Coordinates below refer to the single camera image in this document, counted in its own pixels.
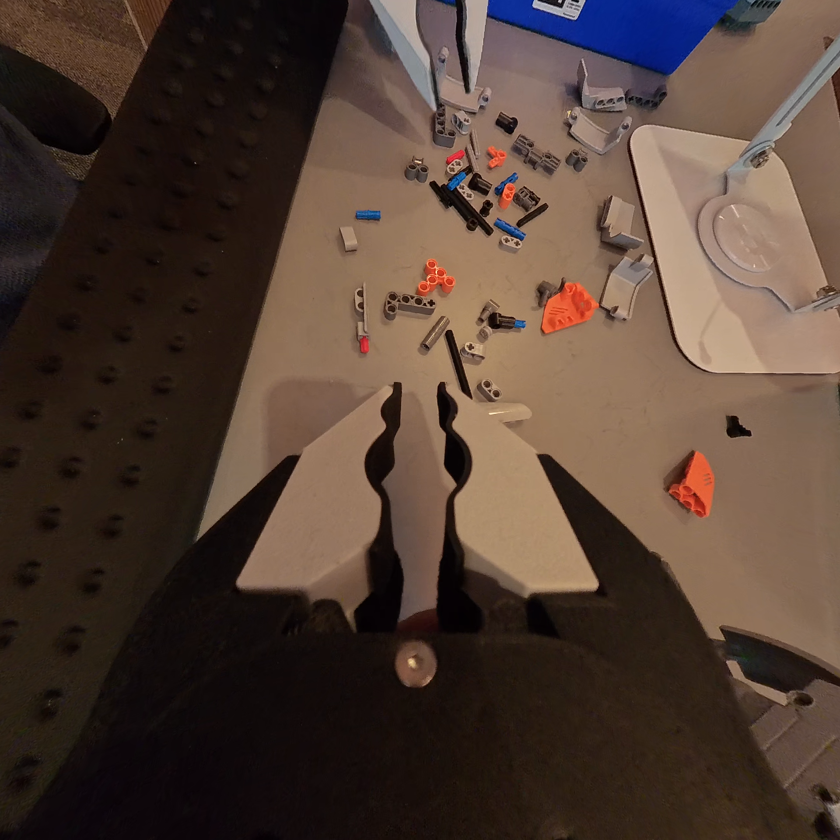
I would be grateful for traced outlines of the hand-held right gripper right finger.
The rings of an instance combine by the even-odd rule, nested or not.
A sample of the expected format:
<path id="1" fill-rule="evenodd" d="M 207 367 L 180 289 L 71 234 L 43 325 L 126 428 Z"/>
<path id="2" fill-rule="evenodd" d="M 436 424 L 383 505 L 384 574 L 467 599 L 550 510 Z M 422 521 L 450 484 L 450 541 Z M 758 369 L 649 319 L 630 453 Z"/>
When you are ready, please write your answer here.
<path id="1" fill-rule="evenodd" d="M 477 632 L 499 602 L 591 594 L 599 581 L 533 447 L 448 384 L 437 387 L 445 503 L 437 619 Z"/>

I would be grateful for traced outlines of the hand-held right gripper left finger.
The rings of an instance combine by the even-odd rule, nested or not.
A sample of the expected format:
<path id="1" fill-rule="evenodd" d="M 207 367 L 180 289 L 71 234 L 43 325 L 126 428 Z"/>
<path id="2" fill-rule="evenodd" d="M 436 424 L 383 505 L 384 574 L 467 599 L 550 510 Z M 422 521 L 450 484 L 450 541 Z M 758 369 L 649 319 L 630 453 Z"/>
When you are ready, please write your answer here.
<path id="1" fill-rule="evenodd" d="M 305 447 L 240 572 L 242 592 L 338 603 L 362 632 L 396 628 L 404 573 L 384 480 L 403 387 L 382 387 Z"/>

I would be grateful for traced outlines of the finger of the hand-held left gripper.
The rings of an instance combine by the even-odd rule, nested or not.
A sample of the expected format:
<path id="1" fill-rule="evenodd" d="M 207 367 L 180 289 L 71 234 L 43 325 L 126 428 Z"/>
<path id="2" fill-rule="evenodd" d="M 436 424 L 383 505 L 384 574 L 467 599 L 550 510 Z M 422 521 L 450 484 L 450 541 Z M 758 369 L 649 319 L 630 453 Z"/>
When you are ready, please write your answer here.
<path id="1" fill-rule="evenodd" d="M 485 42 L 488 1 L 455 1 L 455 41 L 464 90 L 476 89 Z"/>
<path id="2" fill-rule="evenodd" d="M 432 56 L 421 35 L 417 1 L 370 1 L 415 88 L 432 111 L 438 90 Z"/>

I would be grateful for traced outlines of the light grey curved panel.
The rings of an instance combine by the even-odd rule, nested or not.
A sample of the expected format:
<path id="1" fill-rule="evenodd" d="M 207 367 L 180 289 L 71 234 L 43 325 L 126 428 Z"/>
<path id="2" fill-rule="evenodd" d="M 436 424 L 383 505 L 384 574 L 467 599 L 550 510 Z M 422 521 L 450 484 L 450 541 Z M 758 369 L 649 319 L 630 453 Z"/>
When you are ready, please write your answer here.
<path id="1" fill-rule="evenodd" d="M 580 108 L 573 108 L 567 113 L 566 122 L 569 134 L 587 150 L 604 155 L 615 148 L 622 141 L 624 135 L 631 129 L 633 118 L 625 118 L 611 130 L 601 128 L 587 118 Z"/>
<path id="2" fill-rule="evenodd" d="M 622 258 L 606 279 L 600 299 L 601 308 L 613 320 L 629 320 L 639 288 L 652 275 L 653 268 L 654 258 L 651 255 Z"/>
<path id="3" fill-rule="evenodd" d="M 490 87 L 466 92 L 461 82 L 446 75 L 437 80 L 437 89 L 439 99 L 443 104 L 467 113 L 478 113 L 485 109 L 490 104 L 492 95 Z"/>

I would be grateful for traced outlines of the light grey panel with holes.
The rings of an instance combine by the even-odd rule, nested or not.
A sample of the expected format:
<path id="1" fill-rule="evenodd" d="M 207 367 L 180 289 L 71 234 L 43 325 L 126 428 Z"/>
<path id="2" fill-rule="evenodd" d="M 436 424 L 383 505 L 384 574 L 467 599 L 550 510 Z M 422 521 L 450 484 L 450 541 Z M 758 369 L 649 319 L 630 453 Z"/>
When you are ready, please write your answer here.
<path id="1" fill-rule="evenodd" d="M 620 87 L 597 87 L 589 82 L 585 59 L 581 59 L 577 70 L 581 106 L 594 112 L 623 112 L 627 109 L 625 90 Z"/>

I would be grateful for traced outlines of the dark grey double cross block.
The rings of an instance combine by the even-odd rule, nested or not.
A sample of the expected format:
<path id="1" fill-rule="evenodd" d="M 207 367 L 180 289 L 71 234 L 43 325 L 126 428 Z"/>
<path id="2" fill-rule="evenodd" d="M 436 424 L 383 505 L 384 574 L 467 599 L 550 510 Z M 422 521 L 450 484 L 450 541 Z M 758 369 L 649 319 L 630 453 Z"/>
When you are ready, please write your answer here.
<path id="1" fill-rule="evenodd" d="M 513 142 L 511 150 L 521 157 L 522 162 L 530 165 L 535 171 L 538 169 L 553 174 L 559 168 L 560 158 L 548 150 L 543 150 L 525 134 L 520 133 Z"/>

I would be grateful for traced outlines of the blue storage bin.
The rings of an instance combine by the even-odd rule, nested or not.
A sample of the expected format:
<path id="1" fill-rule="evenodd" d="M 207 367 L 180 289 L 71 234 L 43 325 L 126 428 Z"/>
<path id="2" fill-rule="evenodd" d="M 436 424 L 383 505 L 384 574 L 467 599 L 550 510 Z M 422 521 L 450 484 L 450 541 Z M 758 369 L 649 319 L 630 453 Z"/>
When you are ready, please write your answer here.
<path id="1" fill-rule="evenodd" d="M 489 1 L 488 16 L 669 75 L 734 1 Z"/>

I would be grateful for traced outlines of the orange curved panel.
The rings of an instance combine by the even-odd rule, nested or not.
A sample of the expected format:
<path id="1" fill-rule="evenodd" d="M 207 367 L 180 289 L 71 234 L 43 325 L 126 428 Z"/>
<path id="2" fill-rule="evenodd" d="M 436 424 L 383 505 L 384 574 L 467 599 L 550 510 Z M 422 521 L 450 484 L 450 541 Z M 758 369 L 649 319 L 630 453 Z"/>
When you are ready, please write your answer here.
<path id="1" fill-rule="evenodd" d="M 667 492 L 683 508 L 699 518 L 707 518 L 715 492 L 716 480 L 708 459 L 694 450 L 686 462 L 682 477 Z"/>

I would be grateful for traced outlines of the pile of small technic pieces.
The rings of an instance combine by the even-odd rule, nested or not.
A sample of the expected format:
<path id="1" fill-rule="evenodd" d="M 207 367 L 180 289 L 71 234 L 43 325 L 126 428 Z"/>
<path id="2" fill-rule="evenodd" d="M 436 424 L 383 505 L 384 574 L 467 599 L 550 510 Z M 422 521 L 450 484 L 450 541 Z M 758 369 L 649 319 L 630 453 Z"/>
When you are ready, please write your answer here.
<path id="1" fill-rule="evenodd" d="M 480 229 L 487 236 L 493 235 L 494 227 L 459 192 L 456 190 L 450 191 L 436 181 L 430 181 L 428 184 L 444 208 L 454 208 L 467 226 L 471 226 L 472 229 Z"/>

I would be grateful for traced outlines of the long black axle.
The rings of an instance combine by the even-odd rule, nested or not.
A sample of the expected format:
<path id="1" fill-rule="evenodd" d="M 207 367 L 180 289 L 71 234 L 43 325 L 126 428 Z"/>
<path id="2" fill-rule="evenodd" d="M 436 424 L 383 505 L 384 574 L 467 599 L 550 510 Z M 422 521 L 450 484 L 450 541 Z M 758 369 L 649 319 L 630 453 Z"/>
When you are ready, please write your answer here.
<path id="1" fill-rule="evenodd" d="M 465 394 L 468 397 L 468 399 L 472 400 L 473 395 L 469 387 L 468 377 L 466 375 L 466 369 L 463 363 L 463 357 L 461 355 L 460 348 L 457 344 L 452 329 L 447 329 L 445 331 L 444 339 L 447 344 L 449 357 L 454 367 L 458 388 L 463 394 Z"/>

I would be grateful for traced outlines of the orange flat panel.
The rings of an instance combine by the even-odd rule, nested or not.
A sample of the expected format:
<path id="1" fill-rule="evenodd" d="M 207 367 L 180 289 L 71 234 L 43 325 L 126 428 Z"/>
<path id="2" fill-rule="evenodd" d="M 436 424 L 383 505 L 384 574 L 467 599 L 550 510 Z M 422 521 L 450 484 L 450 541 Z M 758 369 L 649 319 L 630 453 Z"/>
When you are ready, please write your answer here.
<path id="1" fill-rule="evenodd" d="M 599 304 L 578 282 L 567 282 L 543 307 L 541 331 L 558 332 L 589 321 Z"/>

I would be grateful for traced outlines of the dark grey L-shaped beam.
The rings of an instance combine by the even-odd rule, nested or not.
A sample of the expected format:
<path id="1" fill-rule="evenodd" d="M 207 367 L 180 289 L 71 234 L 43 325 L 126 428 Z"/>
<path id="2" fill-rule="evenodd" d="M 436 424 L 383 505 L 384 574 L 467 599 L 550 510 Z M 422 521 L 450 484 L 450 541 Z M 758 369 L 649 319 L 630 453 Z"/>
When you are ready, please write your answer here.
<path id="1" fill-rule="evenodd" d="M 393 320 L 399 312 L 431 316 L 436 308 L 436 301 L 430 297 L 391 291 L 385 297 L 383 313 L 386 319 Z"/>

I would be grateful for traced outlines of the light grey boxy panel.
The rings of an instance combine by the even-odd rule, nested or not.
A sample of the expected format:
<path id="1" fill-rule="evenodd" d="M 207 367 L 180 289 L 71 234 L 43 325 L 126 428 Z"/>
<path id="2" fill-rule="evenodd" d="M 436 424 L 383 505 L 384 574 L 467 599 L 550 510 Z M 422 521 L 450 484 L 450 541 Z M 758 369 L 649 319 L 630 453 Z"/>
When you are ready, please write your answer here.
<path id="1" fill-rule="evenodd" d="M 638 249 L 644 241 L 633 235 L 635 205 L 609 195 L 603 205 L 599 230 L 601 242 L 625 251 Z"/>

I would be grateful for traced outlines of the orange connector cluster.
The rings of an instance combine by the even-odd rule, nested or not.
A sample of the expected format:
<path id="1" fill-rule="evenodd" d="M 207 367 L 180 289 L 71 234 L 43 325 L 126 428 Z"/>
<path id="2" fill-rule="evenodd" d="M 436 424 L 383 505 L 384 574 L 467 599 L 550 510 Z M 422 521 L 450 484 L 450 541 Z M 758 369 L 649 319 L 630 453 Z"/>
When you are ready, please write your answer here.
<path id="1" fill-rule="evenodd" d="M 423 278 L 418 283 L 416 294 L 425 298 L 435 290 L 449 295 L 455 288 L 456 280 L 436 259 L 428 259 L 423 266 Z"/>

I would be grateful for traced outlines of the grey toy hub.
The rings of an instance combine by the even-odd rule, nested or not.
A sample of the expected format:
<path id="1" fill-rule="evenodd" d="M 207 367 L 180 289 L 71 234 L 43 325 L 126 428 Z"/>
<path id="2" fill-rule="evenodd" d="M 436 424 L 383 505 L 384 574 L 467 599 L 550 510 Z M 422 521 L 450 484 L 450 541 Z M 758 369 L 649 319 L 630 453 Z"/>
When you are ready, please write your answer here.
<path id="1" fill-rule="evenodd" d="M 750 29 L 766 21 L 782 1 L 737 1 L 718 21 L 732 30 Z"/>

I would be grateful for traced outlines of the black dimpled pad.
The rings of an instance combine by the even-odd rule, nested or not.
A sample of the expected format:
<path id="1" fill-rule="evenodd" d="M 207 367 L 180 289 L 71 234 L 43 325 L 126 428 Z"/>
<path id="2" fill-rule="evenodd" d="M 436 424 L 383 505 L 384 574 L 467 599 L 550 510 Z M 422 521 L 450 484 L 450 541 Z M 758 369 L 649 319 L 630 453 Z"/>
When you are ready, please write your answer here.
<path id="1" fill-rule="evenodd" d="M 195 538 L 348 2 L 172 2 L 2 348 L 2 838 Z"/>

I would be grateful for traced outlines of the white book stand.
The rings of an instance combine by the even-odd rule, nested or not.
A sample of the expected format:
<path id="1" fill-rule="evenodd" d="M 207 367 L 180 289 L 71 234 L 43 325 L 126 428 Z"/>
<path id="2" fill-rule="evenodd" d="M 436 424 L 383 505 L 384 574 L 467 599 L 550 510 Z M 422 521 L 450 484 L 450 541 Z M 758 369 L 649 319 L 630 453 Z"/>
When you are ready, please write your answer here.
<path id="1" fill-rule="evenodd" d="M 675 341 L 717 374 L 834 375 L 838 288 L 774 150 L 838 70 L 838 38 L 751 139 L 661 125 L 629 153 Z"/>

